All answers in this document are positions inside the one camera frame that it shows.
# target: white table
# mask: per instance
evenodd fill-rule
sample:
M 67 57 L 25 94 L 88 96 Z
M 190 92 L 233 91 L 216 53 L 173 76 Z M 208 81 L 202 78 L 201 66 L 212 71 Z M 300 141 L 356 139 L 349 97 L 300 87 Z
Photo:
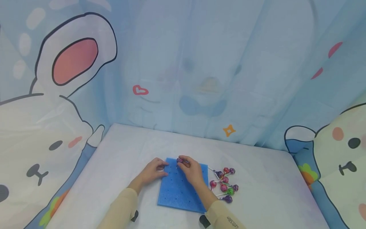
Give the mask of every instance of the white table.
M 111 126 L 47 229 L 96 228 L 149 161 L 181 154 L 214 169 L 236 169 L 230 183 L 240 188 L 227 206 L 248 229 L 329 229 L 287 152 L 121 124 Z M 215 180 L 211 172 L 209 180 Z M 141 192 L 139 217 L 128 228 L 203 228 L 198 213 L 157 206 L 159 188 L 156 181 Z

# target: black clip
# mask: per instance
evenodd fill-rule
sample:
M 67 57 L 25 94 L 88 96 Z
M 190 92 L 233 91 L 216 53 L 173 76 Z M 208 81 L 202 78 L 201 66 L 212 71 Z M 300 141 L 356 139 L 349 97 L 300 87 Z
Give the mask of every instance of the black clip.
M 203 225 L 204 228 L 208 228 L 211 225 L 205 215 L 201 215 L 201 217 L 199 218 L 199 222 Z
M 135 222 L 138 217 L 138 211 L 135 212 L 135 216 L 131 219 L 132 222 Z

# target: orange star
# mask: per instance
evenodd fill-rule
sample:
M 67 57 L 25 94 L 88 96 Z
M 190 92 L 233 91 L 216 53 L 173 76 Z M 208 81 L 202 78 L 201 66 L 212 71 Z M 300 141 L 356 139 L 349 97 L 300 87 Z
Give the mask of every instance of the orange star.
M 225 131 L 226 137 L 229 137 L 232 133 L 236 132 L 231 124 L 227 128 L 223 128 L 223 130 Z

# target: person's left hand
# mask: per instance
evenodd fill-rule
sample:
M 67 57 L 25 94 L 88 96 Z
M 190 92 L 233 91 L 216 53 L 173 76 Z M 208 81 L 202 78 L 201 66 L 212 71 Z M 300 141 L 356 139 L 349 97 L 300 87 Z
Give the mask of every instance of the person's left hand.
M 160 158 L 154 158 L 149 162 L 139 174 L 143 185 L 147 185 L 158 178 L 166 177 L 168 173 L 163 172 L 162 170 L 167 165 L 169 165 L 169 163 L 161 160 Z

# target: blue foam board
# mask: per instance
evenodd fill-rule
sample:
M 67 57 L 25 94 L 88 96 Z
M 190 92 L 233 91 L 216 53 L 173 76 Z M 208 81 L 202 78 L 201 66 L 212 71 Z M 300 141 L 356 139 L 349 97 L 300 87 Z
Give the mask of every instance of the blue foam board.
M 166 161 L 169 166 L 166 166 L 164 171 L 168 176 L 163 177 L 161 181 L 158 205 L 198 213 L 206 212 L 193 186 L 186 179 L 186 175 L 179 167 L 177 168 L 177 159 L 167 158 Z M 204 164 L 200 165 L 203 179 L 208 185 L 208 167 Z

